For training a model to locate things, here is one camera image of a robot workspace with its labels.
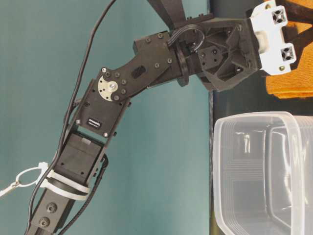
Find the orange cloth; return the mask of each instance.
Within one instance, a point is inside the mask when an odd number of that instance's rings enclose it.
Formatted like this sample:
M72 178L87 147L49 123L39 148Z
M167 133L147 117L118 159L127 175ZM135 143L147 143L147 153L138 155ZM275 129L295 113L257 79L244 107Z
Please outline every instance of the orange cloth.
M313 0L289 0L308 8L313 8ZM301 33L311 27L310 24L289 22ZM298 69L283 75L268 76L266 88L269 94L280 99L313 96L313 43L304 50Z

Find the black cable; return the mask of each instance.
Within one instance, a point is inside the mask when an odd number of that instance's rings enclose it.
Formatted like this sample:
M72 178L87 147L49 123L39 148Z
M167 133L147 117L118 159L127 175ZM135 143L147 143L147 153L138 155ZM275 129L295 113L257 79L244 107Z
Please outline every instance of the black cable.
M105 157L104 162L102 163L99 175L98 175L98 177L94 183L92 191L90 192L90 195L88 196L86 202L83 204L81 209L77 212L77 214L71 219L71 221L60 231L60 233L58 235L63 235L76 222L76 220L82 215L82 213L85 211L85 209L89 205L90 201L92 200L94 194L96 193L96 191L98 189L98 186L102 180L103 174L104 174L108 164L109 164L108 158Z
M73 107L72 107L72 109L71 109L71 111L70 111L70 116L71 116L72 112L74 111L74 109L80 104L81 101L82 101L82 99L77 99L77 100L75 100L75 102L73 103ZM64 115L63 123L65 123L66 117L67 117L67 112L66 112L65 115Z
M27 235L28 230L30 228L30 221L31 221L32 214L33 214L33 204L34 204L34 200L35 200L36 194L38 192L38 189L39 189L40 185L42 184L42 182L44 181L44 179L46 178L46 176L49 174L49 172L55 167L57 161L60 158L61 151L63 149L63 143L64 143L64 140L65 140L66 130L67 130L67 127L68 127L68 121L69 121L69 118L70 118L70 113L71 113L74 101L76 99L76 96L77 96L77 93L78 93L78 90L79 90L79 87L80 87L80 84L81 84L81 81L82 81L82 76L83 76L83 73L84 73L84 70L85 70L85 67L86 67L86 63L87 63L87 60L88 60L88 56L89 56L89 53L90 53L90 49L91 49L91 45L92 45L95 33L96 33L98 27L100 26L103 18L106 16L107 12L109 11L109 9L112 7L112 5L115 2L116 2L116 0L111 0L109 5L102 12L101 16L97 20L96 24L94 25L94 27L93 27L93 29L92 29L92 31L90 33L90 38L89 38L89 41L88 41L88 44L87 44L87 48L86 48L86 52L85 52L85 55L84 55L84 59L83 59L83 62L81 64L81 67L79 69L79 73L78 73L78 77L77 77L77 80L76 80L75 88L74 88L73 94L71 96L71 99L70 99L70 102L69 102L69 105L68 105L68 108L67 108L67 114L66 114L65 122L63 124L62 133L61 133L61 136L60 136L60 139L59 139L58 150L57 150L56 156L54 157L51 165L49 166L48 170L44 173L42 178L39 180L39 182L35 186L34 191L33 191L32 195L31 195L31 198L30 198L30 201L29 201L29 208L28 208L28 222L27 222L27 227L26 227L26 231L25 231L24 235Z
M189 30L193 30L193 31L197 31L201 34L201 40L200 42L197 44L197 45L193 45L192 47L190 47L190 50L192 52L198 50L202 44L204 43L204 40L205 40L205 33L204 33L204 29L199 26L199 25L196 25L196 24L189 24L189 25L186 25L180 29L178 29L177 31L175 31L173 33L173 35L171 36L171 38L167 41L167 45L170 47L171 45L174 44L174 42L186 31L189 31Z

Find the bolt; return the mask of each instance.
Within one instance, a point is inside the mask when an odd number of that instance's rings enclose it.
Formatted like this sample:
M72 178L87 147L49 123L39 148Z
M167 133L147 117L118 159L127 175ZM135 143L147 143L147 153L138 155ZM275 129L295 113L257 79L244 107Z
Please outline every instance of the bolt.
M113 89L115 88L115 84L114 84L114 83L111 83L111 84L109 85L109 87L113 90Z
M39 220L39 225L42 228L46 228L48 227L50 224L50 220L47 217L43 217Z
M118 100L119 100L119 96L118 96L118 95L115 95L115 96L114 96L114 100L115 100L115 101L118 101Z
M57 208L58 208L57 205L55 203L51 202L47 205L47 212L55 213L57 211Z

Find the teal wall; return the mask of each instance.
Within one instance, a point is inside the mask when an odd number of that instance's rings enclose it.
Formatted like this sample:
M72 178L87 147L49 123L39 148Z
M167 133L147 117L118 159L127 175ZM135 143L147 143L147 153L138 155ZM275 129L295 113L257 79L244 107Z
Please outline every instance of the teal wall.
M0 188L51 161L90 30L108 2L0 1ZM206 12L206 0L184 5L188 16ZM118 0L96 35L80 94L102 66L133 57L134 39L165 29L145 0ZM68 234L209 233L208 95L197 78L135 97L108 157L97 194ZM32 190L0 199L1 235L23 233Z

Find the transparent container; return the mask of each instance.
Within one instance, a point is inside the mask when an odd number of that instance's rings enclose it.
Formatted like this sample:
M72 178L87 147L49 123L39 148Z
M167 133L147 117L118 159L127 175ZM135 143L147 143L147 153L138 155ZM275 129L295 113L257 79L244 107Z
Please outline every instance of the transparent container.
M215 216L226 235L313 235L313 117L218 120L213 168Z

